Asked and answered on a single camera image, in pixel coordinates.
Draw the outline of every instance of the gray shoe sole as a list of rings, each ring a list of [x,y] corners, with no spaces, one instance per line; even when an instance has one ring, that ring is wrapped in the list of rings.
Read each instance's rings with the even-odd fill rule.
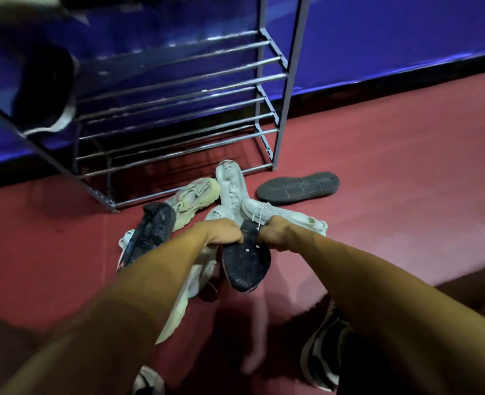
[[[272,205],[288,205],[305,199],[325,197],[338,191],[338,176],[319,172],[305,177],[278,177],[261,184],[259,199]]]

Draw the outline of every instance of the black shoe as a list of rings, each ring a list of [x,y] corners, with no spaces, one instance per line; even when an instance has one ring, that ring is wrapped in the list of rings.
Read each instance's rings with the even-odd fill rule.
[[[245,220],[241,226],[244,242],[225,245],[222,265],[230,285],[239,292],[250,292],[265,278],[271,264],[270,250],[257,244],[258,224]]]
[[[277,177],[261,184],[257,196],[272,205],[288,205],[332,195],[338,191],[339,184],[338,176],[331,172],[306,177]]]
[[[35,48],[23,67],[12,120],[25,135],[59,132],[74,119],[72,94],[78,62],[63,47]]]
[[[310,384],[324,391],[338,388],[341,370],[339,353],[344,330],[349,325],[331,300],[323,324],[308,339],[301,352],[301,370]]]
[[[177,220],[174,209],[165,202],[154,202],[144,206],[144,216],[134,231],[123,253],[118,271],[171,237]]]

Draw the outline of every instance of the black pants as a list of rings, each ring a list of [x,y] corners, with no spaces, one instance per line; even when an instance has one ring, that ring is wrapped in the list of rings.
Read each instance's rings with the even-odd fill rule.
[[[338,395],[367,395],[375,390],[387,394],[414,394],[391,368],[385,356],[357,333],[344,344]]]

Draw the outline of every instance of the person's right hand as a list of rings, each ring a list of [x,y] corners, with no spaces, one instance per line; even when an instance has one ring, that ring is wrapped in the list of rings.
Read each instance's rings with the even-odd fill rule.
[[[280,252],[290,250],[288,234],[294,224],[280,216],[272,216],[259,231],[257,241],[265,242],[270,248]]]

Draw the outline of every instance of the person's left arm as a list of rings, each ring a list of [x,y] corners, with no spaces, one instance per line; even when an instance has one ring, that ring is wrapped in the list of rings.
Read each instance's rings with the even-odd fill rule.
[[[243,239],[231,220],[200,222],[123,269],[2,388],[0,395],[124,395],[208,244]]]

